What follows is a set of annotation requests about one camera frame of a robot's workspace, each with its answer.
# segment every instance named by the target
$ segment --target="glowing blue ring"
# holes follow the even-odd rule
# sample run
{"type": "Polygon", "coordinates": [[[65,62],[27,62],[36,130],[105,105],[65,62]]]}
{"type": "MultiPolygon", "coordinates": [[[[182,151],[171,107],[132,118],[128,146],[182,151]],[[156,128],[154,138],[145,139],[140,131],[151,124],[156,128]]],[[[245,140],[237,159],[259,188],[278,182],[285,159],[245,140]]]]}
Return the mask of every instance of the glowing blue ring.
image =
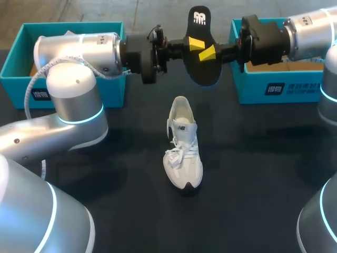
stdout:
{"type": "Polygon", "coordinates": [[[321,92],[322,92],[322,94],[323,94],[327,99],[329,99],[329,100],[331,100],[331,101],[333,101],[333,102],[337,102],[337,99],[334,99],[334,98],[330,97],[329,95],[327,95],[327,94],[323,91],[322,86],[321,86],[321,92]]]}
{"type": "Polygon", "coordinates": [[[66,120],[61,119],[60,117],[58,117],[58,118],[63,123],[66,123],[66,124],[71,124],[71,125],[82,124],[82,123],[88,122],[88,121],[93,120],[94,118],[98,117],[103,112],[103,109],[104,109],[104,105],[102,105],[102,108],[100,109],[100,111],[97,112],[94,116],[90,117],[89,119],[81,120],[81,121],[66,121],[66,120]]]}
{"type": "Polygon", "coordinates": [[[329,181],[330,181],[330,179],[325,183],[325,185],[323,186],[322,191],[321,191],[321,195],[320,195],[320,209],[321,209],[322,218],[323,218],[323,221],[324,221],[324,224],[325,224],[326,228],[328,229],[330,235],[331,235],[332,238],[335,240],[335,242],[337,242],[337,237],[335,236],[335,234],[333,233],[332,229],[330,228],[330,226],[329,226],[329,224],[328,224],[328,221],[326,220],[324,211],[323,211],[323,192],[324,192],[324,189],[325,189],[326,184],[327,184],[329,181]]]}
{"type": "Polygon", "coordinates": [[[57,211],[57,199],[56,199],[56,193],[52,187],[52,185],[50,183],[47,182],[47,184],[49,185],[51,191],[52,191],[52,196],[53,196],[53,209],[52,209],[52,216],[51,216],[51,220],[49,221],[46,233],[44,235],[44,237],[42,238],[42,241],[40,242],[40,244],[38,245],[37,249],[34,251],[34,253],[40,253],[41,250],[43,249],[43,247],[45,246],[51,232],[54,226],[54,222],[55,222],[55,218],[56,218],[56,211],[57,211]]]}

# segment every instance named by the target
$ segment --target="box label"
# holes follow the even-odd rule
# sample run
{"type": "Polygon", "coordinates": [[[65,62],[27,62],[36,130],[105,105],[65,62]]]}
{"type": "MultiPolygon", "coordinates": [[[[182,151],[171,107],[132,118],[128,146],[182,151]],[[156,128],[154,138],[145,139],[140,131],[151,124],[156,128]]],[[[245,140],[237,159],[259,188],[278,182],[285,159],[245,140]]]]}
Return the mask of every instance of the box label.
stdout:
{"type": "Polygon", "coordinates": [[[288,85],[287,95],[320,93],[320,83],[291,83],[288,85]]]}
{"type": "Polygon", "coordinates": [[[275,96],[281,95],[284,88],[284,83],[269,83],[267,89],[265,90],[264,95],[266,96],[275,96]]]}
{"type": "Polygon", "coordinates": [[[32,89],[31,94],[35,101],[50,101],[51,96],[47,89],[32,89]]]}

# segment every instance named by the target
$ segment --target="new balance logo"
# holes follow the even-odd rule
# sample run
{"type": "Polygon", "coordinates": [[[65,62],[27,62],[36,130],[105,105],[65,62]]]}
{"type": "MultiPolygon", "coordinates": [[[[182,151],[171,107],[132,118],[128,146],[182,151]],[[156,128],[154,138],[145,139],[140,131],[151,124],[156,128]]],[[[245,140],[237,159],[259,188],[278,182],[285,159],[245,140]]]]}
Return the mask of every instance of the new balance logo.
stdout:
{"type": "Polygon", "coordinates": [[[194,12],[194,22],[197,24],[206,24],[206,15],[204,13],[194,12]]]}

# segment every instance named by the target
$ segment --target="shoe tongue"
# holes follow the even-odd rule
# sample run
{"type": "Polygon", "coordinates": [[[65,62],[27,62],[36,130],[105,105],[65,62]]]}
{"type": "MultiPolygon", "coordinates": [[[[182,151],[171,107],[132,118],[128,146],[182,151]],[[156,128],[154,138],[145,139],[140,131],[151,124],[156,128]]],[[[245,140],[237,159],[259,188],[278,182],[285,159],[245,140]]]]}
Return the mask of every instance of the shoe tongue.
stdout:
{"type": "Polygon", "coordinates": [[[195,123],[182,123],[173,120],[174,134],[179,142],[183,144],[191,144],[195,139],[197,126],[195,123]]]}

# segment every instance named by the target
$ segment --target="shoe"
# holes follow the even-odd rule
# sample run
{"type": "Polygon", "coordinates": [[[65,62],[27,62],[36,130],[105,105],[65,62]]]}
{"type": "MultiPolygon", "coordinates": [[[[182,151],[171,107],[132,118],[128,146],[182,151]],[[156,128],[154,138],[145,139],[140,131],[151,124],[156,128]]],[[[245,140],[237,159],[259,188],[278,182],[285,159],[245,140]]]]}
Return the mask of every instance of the shoe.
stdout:
{"type": "Polygon", "coordinates": [[[199,156],[197,125],[188,100],[175,98],[167,120],[167,137],[172,130],[174,148],[167,150],[163,159],[168,178],[175,187],[193,192],[200,185],[203,167],[199,156]]]}

